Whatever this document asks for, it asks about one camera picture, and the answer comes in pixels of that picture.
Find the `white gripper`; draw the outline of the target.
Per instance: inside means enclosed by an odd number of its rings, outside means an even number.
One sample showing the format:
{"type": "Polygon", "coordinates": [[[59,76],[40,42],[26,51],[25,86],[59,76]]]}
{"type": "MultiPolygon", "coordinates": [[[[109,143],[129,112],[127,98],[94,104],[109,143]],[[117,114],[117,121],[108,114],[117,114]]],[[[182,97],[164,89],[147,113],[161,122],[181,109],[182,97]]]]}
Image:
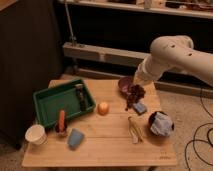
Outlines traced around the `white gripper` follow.
{"type": "Polygon", "coordinates": [[[155,80],[155,76],[150,74],[146,67],[140,64],[134,74],[133,83],[135,85],[145,86],[155,80]]]}

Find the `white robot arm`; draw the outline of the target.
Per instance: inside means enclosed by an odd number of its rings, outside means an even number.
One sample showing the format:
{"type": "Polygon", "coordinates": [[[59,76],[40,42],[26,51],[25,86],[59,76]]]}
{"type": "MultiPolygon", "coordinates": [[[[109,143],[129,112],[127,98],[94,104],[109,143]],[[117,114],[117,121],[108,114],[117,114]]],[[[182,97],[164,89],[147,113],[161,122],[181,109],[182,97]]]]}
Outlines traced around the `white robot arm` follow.
{"type": "Polygon", "coordinates": [[[177,67],[213,86],[213,54],[194,50],[189,36],[162,36],[152,41],[150,55],[139,65],[134,84],[150,84],[165,71],[177,67]]]}

